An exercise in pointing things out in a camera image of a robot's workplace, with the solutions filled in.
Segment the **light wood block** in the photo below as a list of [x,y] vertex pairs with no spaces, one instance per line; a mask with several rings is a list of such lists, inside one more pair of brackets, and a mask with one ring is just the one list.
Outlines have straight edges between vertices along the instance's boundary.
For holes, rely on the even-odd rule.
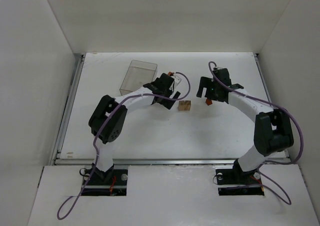
[[178,102],[178,110],[179,111],[184,111],[185,110],[185,101],[181,100]]
[[191,110],[191,105],[192,105],[191,100],[185,100],[185,102],[184,102],[184,110],[185,111],[190,111]]

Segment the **small red-brown wood block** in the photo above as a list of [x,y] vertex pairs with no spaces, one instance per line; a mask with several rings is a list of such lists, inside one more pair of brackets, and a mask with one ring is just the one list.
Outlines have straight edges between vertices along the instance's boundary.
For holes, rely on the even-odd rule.
[[210,100],[210,99],[206,99],[205,103],[206,103],[208,106],[210,106],[210,105],[213,104],[212,100]]

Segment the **clear plastic box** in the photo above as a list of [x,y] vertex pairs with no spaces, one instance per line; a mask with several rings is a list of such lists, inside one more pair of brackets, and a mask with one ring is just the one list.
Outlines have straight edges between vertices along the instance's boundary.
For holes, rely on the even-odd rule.
[[158,65],[155,63],[132,60],[119,89],[120,94],[129,94],[152,82],[157,76],[157,71]]

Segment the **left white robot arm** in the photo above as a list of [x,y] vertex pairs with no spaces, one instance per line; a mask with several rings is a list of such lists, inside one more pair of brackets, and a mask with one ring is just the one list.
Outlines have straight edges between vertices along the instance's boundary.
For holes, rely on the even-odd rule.
[[120,136],[126,116],[153,104],[160,104],[170,109],[181,94],[175,92],[175,86],[180,81],[175,73],[163,73],[154,81],[125,96],[114,98],[105,95],[101,98],[88,122],[94,136],[93,147],[96,156],[91,169],[83,171],[82,176],[86,181],[106,183],[111,179],[114,169],[113,149],[107,144],[114,142]]

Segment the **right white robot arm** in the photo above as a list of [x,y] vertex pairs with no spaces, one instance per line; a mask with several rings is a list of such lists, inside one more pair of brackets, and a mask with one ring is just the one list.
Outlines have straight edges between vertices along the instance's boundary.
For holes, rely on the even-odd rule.
[[201,77],[197,97],[225,102],[246,115],[254,123],[253,146],[230,169],[216,170],[219,185],[252,184],[258,168],[276,152],[284,151],[294,143],[290,118],[280,109],[271,107],[249,96],[244,87],[232,83],[226,68],[215,68],[213,77]]

